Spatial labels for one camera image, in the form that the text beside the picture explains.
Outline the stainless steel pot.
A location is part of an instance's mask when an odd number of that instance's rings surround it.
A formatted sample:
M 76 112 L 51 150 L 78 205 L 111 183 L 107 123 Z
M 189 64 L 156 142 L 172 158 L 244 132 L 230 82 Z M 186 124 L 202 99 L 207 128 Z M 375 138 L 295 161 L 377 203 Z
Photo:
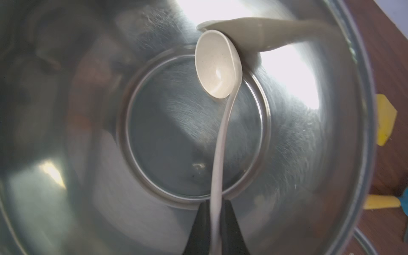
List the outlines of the stainless steel pot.
M 1 254 L 181 255 L 225 99 L 201 24 L 271 19 L 239 50 L 223 195 L 252 255 L 339 255 L 370 188 L 376 106 L 343 1 L 2 1 Z

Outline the glass pot lid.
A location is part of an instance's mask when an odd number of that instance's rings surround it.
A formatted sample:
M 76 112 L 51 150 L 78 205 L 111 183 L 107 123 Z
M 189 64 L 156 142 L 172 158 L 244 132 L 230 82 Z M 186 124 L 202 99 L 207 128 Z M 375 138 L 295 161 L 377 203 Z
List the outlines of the glass pot lid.
M 362 247 L 366 255 L 379 255 L 373 244 L 369 241 L 369 239 L 363 234 L 363 232 L 360 229 L 355 228 L 353 237 Z

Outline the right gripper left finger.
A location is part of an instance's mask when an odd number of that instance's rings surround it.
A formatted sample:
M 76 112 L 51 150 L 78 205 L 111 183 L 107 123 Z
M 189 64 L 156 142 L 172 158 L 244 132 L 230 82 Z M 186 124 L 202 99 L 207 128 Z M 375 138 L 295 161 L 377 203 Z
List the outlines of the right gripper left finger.
M 209 255 L 210 251 L 210 203 L 199 205 L 183 255 Z

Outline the cream plastic ladle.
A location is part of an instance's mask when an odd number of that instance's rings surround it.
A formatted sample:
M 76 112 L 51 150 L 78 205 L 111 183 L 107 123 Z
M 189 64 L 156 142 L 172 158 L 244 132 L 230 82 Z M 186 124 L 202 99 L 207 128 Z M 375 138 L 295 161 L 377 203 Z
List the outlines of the cream plastic ladle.
M 242 84 L 242 64 L 231 40 L 217 30 L 205 31 L 195 48 L 195 69 L 204 90 L 216 99 L 227 98 L 218 132 L 210 191 L 210 253 L 221 254 L 220 221 L 223 168 L 228 123 Z

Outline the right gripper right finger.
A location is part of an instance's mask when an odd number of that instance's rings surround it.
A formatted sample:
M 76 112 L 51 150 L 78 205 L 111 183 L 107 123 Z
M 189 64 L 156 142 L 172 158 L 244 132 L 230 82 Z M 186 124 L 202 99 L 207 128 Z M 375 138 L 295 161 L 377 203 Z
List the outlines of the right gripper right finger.
M 222 255 L 250 255 L 238 220 L 229 200 L 222 200 L 221 210 Z

